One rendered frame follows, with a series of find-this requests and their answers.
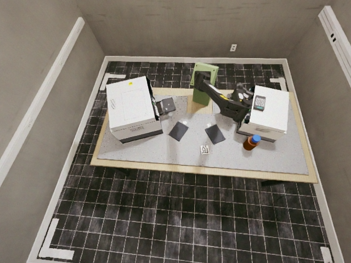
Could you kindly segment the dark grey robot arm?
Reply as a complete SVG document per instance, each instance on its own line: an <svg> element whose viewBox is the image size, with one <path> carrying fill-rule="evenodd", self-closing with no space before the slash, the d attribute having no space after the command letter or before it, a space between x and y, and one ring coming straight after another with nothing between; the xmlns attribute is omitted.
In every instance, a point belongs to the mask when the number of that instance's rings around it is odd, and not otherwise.
<svg viewBox="0 0 351 263"><path fill-rule="evenodd" d="M250 99L253 92L238 82L231 95L234 101L231 101L211 84L211 71L195 71L194 88L205 92L218 105L221 115L233 118L237 123L243 121L251 109L251 102L245 98Z"/></svg>

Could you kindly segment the brown bottle with blue cap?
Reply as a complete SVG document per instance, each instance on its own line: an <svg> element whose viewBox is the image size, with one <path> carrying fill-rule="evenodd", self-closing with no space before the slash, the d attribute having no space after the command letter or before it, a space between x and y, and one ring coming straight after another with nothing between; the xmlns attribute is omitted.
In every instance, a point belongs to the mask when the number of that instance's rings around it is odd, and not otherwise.
<svg viewBox="0 0 351 263"><path fill-rule="evenodd" d="M250 151L250 150L254 149L259 144L260 140L261 140L261 137L259 135L250 136L243 143L243 147L245 150Z"/></svg>

